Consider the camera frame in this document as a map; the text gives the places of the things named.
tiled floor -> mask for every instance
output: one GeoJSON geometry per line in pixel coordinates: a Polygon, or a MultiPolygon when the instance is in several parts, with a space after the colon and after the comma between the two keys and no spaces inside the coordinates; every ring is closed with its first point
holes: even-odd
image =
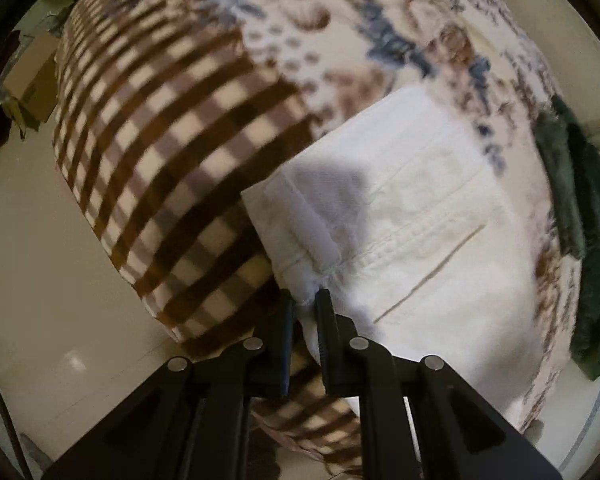
{"type": "MultiPolygon", "coordinates": [[[[565,0],[507,2],[580,118],[600,117],[600,44],[577,13],[565,0]]],[[[0,150],[0,387],[18,428],[56,458],[179,350],[80,215],[54,166],[51,132],[49,124],[21,142],[13,131],[0,150]]],[[[599,396],[600,380],[574,365],[561,375],[539,443],[555,465],[599,396]]],[[[600,411],[565,480],[579,478],[599,449],[600,411]]],[[[300,455],[280,450],[279,461],[283,480],[330,477],[300,455]]]]}

